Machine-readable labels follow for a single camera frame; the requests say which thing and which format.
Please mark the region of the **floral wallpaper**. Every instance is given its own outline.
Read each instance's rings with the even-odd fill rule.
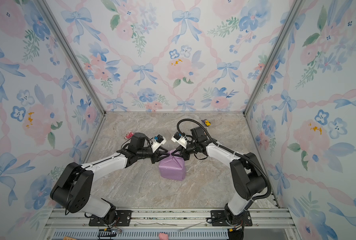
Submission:
[[[0,0],[0,239],[37,239],[102,115],[32,1]]]
[[[292,2],[47,3],[107,111],[243,111]]]
[[[301,238],[356,239],[356,1],[305,1],[248,121]]]

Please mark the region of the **purple bag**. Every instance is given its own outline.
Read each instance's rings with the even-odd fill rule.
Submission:
[[[182,157],[168,156],[159,162],[159,172],[167,179],[182,181],[186,176],[185,161]]]

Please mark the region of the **yellow toy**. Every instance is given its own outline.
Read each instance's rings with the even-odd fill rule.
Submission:
[[[205,120],[201,120],[206,126],[210,126],[211,125],[211,123],[207,120],[207,119],[205,119]]]

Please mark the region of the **black mounting plate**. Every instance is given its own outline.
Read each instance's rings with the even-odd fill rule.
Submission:
[[[217,219],[220,219],[220,218],[223,219],[221,221],[216,221],[216,222],[212,223],[213,227],[230,227],[230,225],[226,222],[224,210],[212,210],[212,211],[210,211],[210,213],[211,213],[211,218],[208,218],[208,219],[211,219],[212,221],[216,221]],[[252,226],[252,220],[251,220],[249,211],[246,211],[246,214],[245,214],[245,226],[248,226],[248,227]]]
[[[128,227],[130,225],[132,210],[117,210],[119,219],[117,221],[117,227]],[[107,225],[97,218],[90,219],[89,226],[91,227],[107,227]]]

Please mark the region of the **purple gift wrapped box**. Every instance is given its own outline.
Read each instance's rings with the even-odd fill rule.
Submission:
[[[182,157],[168,156],[159,162],[159,172],[167,179],[182,181],[186,176],[185,161]]]

